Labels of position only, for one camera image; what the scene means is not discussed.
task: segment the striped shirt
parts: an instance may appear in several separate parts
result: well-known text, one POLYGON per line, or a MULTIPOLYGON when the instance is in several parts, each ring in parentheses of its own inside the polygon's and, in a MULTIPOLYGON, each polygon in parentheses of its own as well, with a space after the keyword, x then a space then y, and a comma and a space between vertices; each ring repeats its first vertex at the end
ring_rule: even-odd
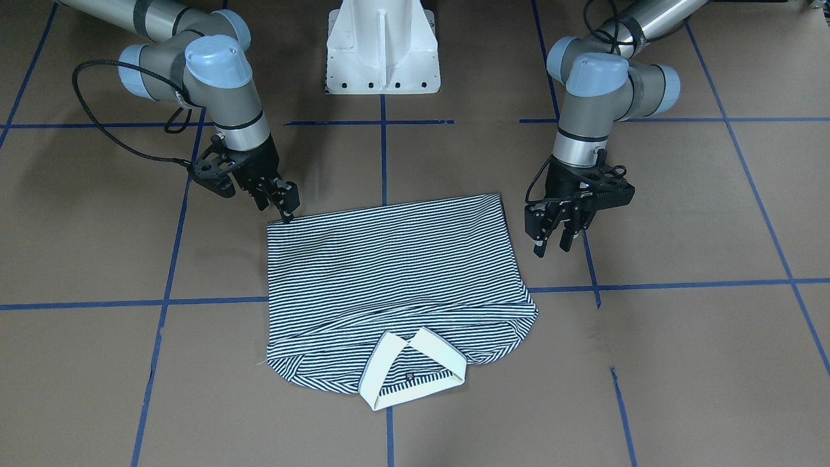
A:
MULTIPOLYGON (((425 327, 467 364, 517 348, 538 311, 516 266, 498 194, 273 223, 268 364, 286 380, 354 394, 378 341, 425 327)), ((380 395, 451 375, 404 347, 380 395)))

